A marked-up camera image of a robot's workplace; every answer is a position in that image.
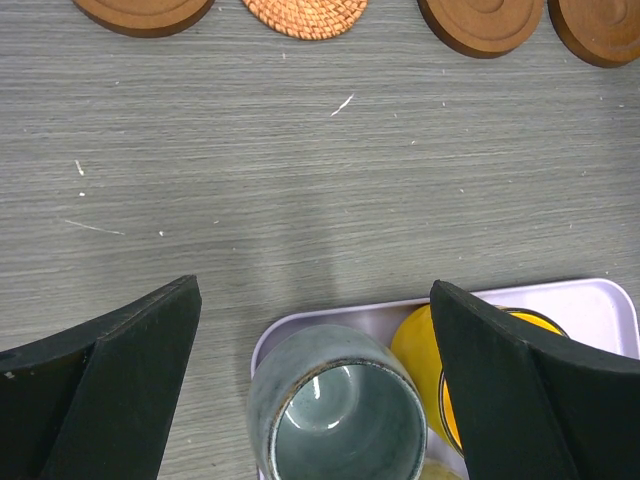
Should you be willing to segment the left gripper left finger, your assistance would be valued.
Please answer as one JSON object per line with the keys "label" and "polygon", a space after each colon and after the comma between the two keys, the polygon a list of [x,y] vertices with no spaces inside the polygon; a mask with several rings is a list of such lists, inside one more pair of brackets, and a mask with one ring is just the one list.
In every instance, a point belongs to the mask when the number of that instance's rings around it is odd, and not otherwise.
{"label": "left gripper left finger", "polygon": [[157,478],[201,305],[186,275],[2,351],[2,478]]}

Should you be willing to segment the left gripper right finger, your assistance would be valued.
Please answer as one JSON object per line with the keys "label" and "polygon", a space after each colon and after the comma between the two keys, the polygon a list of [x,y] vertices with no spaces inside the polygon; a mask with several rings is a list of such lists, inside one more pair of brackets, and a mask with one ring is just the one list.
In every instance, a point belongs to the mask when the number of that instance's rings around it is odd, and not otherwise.
{"label": "left gripper right finger", "polygon": [[636,479],[639,363],[517,319],[458,286],[431,292],[472,479]]}

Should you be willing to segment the woven rattan coaster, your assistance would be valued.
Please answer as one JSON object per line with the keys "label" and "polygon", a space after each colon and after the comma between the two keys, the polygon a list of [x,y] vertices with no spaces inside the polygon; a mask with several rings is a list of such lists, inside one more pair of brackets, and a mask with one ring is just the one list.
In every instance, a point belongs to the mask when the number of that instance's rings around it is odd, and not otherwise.
{"label": "woven rattan coaster", "polygon": [[246,0],[244,5],[263,24],[283,35],[320,41],[350,30],[368,6],[367,0]]}

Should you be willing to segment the brown wooden coaster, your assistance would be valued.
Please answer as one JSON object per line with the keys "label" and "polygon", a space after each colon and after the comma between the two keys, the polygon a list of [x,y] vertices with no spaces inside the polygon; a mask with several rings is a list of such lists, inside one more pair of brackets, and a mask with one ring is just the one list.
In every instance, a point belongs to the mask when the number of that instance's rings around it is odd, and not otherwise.
{"label": "brown wooden coaster", "polygon": [[615,68],[639,58],[637,0],[549,0],[547,4],[559,38],[581,60]]}
{"label": "brown wooden coaster", "polygon": [[518,48],[536,30],[543,0],[420,0],[421,14],[448,47],[474,58],[497,58]]}
{"label": "brown wooden coaster", "polygon": [[197,23],[213,0],[73,0],[95,23],[119,34],[159,38]]}

